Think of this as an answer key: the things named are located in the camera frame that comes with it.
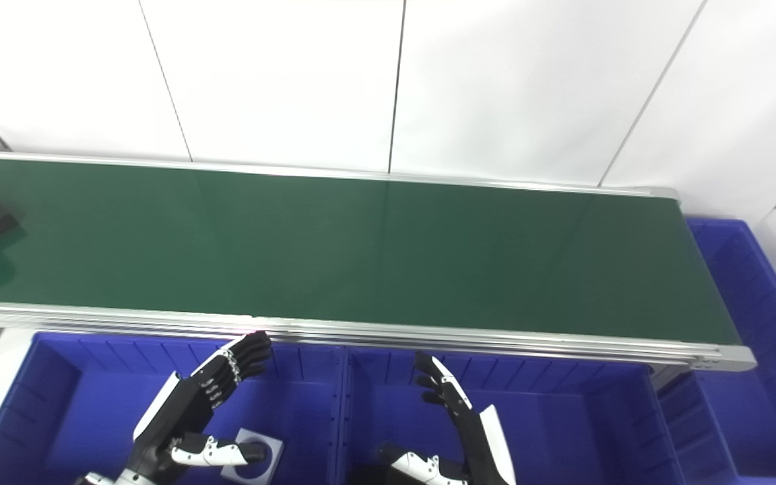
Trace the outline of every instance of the blue plastic bin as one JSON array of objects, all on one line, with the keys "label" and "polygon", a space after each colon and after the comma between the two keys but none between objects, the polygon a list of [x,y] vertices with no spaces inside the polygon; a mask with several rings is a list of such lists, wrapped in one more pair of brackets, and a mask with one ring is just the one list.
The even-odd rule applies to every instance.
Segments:
[{"label": "blue plastic bin", "polygon": [[776,483],[776,275],[741,221],[689,221],[758,366],[695,372],[660,403],[688,484]]},{"label": "blue plastic bin", "polygon": [[[223,343],[37,335],[0,410],[0,485],[117,477],[133,427],[170,372],[190,374]],[[335,482],[343,356],[336,347],[275,344],[265,374],[243,381],[206,432],[234,439],[245,427],[283,440],[277,485]],[[191,469],[179,483],[230,482],[218,469]]]},{"label": "blue plastic bin", "polygon": [[[682,483],[644,366],[508,356],[439,356],[478,411],[496,405],[517,483]],[[444,408],[421,400],[413,353],[351,350],[338,469],[365,482],[385,441],[462,461]]]}]

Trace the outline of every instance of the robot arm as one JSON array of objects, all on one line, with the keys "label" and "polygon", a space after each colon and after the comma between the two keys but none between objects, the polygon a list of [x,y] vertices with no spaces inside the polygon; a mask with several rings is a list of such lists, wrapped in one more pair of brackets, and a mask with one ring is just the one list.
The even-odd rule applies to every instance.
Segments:
[{"label": "robot arm", "polygon": [[496,408],[475,412],[457,379],[433,356],[416,353],[415,368],[423,372],[416,383],[429,389],[422,394],[424,402],[444,406],[457,428],[465,465],[390,444],[379,448],[379,458],[414,482],[428,485],[515,485],[514,465]]},{"label": "robot arm", "polygon": [[258,331],[221,347],[190,377],[172,373],[133,430],[133,448],[121,475],[112,480],[89,473],[74,485],[169,485],[191,466],[265,460],[261,444],[238,444],[202,432],[242,380],[265,370],[262,362],[269,356],[271,340]]}]

